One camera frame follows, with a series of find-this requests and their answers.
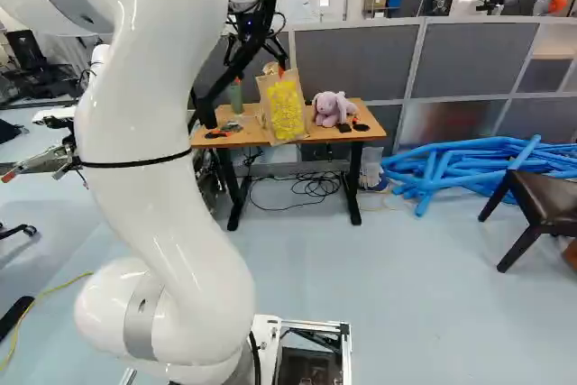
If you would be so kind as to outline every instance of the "bottle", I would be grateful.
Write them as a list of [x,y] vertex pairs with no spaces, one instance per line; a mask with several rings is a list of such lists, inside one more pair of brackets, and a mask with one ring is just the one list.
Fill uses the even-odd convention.
[[237,115],[244,111],[243,107],[243,88],[241,87],[241,80],[237,77],[234,82],[230,84],[227,89],[228,97],[231,101],[233,112]]

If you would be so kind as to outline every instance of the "yellow paper bag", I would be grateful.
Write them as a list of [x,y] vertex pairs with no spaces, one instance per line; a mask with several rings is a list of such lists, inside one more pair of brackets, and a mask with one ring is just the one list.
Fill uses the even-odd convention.
[[271,72],[256,78],[261,94],[263,126],[272,146],[308,136],[305,98],[298,71],[289,69],[282,76]]

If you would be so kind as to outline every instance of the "cubicle partition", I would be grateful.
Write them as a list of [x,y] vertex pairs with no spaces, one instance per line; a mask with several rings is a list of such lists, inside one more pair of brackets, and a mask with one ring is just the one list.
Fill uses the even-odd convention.
[[[389,133],[384,154],[496,134],[569,142],[577,131],[577,21],[475,16],[307,23],[281,35],[306,98],[360,97]],[[216,47],[196,87],[222,71]],[[247,69],[246,101],[258,101]]]

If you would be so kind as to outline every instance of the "black desk leg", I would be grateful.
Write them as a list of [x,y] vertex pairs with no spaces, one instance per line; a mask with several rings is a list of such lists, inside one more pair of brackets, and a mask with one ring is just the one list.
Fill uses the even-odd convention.
[[224,180],[226,181],[226,186],[228,187],[228,194],[233,200],[233,209],[228,218],[228,225],[226,228],[234,232],[237,227],[239,220],[241,219],[241,213],[243,211],[244,202],[246,201],[246,195],[251,185],[251,178],[245,177],[241,186],[238,186],[236,181],[236,175],[234,174],[234,166],[231,161],[231,153],[226,148],[216,149],[218,154],[218,159],[220,160],[221,166],[224,172]]
[[351,214],[351,223],[361,225],[361,212],[357,203],[357,189],[359,188],[359,174],[361,172],[361,156],[363,142],[351,143],[351,167],[347,174],[342,174],[346,201]]

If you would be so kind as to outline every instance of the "pink stuffed bunny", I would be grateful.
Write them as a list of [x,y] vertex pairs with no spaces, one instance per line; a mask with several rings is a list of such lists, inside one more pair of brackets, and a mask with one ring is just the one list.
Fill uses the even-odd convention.
[[315,122],[325,128],[346,124],[346,116],[357,113],[357,106],[344,97],[344,92],[321,92],[313,98]]

